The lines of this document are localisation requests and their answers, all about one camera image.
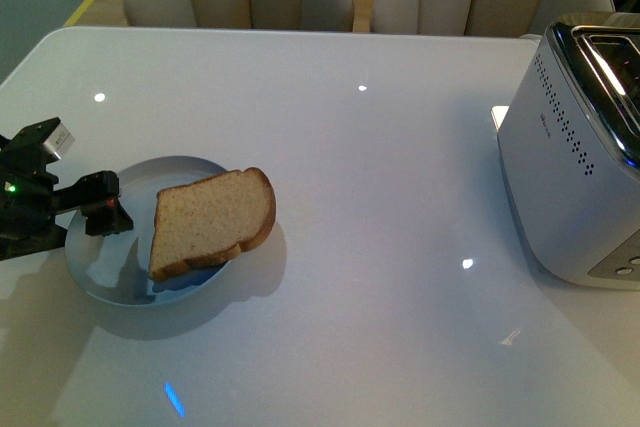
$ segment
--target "toaster vent holes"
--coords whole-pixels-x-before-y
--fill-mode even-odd
[[[565,136],[567,146],[571,149],[571,153],[577,157],[578,165],[584,168],[584,175],[593,175],[594,164],[588,162],[587,153],[584,152],[580,145],[580,140],[576,137],[576,131],[573,130],[573,125],[567,113],[562,109],[562,105],[557,98],[556,92],[553,90],[553,84],[551,83],[549,76],[547,75],[547,69],[544,67],[540,54],[535,58],[536,73],[540,78],[540,83],[544,89],[544,95],[547,99],[547,103],[551,108],[552,113],[555,116],[556,124],[558,128]]]

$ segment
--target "silver toaster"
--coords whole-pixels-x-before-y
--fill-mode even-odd
[[[640,289],[640,29],[547,28],[498,131],[516,221],[581,285]]]

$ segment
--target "white bread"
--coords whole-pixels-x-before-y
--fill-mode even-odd
[[[273,187],[255,167],[163,189],[157,200],[149,262],[156,282],[258,247],[276,219]]]

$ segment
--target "light blue plate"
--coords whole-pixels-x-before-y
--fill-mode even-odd
[[[192,270],[165,282],[155,283],[148,277],[156,194],[222,172],[225,169],[219,165],[196,157],[160,157],[123,170],[118,174],[120,202],[134,228],[90,237],[84,233],[85,217],[76,212],[64,247],[71,276],[96,299],[138,307],[174,302],[201,288],[225,264]]]

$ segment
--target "glossy table surface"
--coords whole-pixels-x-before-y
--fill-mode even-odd
[[[0,263],[0,425],[637,425],[638,293],[552,277],[511,217],[491,107],[509,104],[535,49],[45,38],[0,87],[1,129],[59,116],[76,138],[50,165],[59,187],[172,155],[258,166],[277,221],[166,306],[93,299],[63,249]]]

